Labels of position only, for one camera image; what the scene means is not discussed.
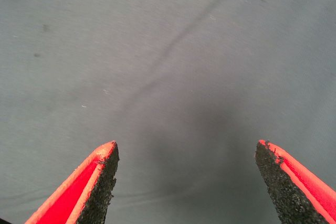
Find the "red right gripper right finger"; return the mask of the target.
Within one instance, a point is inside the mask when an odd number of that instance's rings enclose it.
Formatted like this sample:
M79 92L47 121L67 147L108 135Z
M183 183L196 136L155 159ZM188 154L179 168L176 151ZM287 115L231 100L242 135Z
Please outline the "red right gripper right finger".
M287 151L259 140L255 160L281 223L335 223L335 191Z

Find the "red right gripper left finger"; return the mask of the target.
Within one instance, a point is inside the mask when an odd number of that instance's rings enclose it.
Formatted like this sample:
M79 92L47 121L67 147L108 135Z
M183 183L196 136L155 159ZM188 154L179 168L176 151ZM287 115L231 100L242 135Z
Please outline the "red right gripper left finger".
M119 160L115 141L97 147L26 223L105 223Z

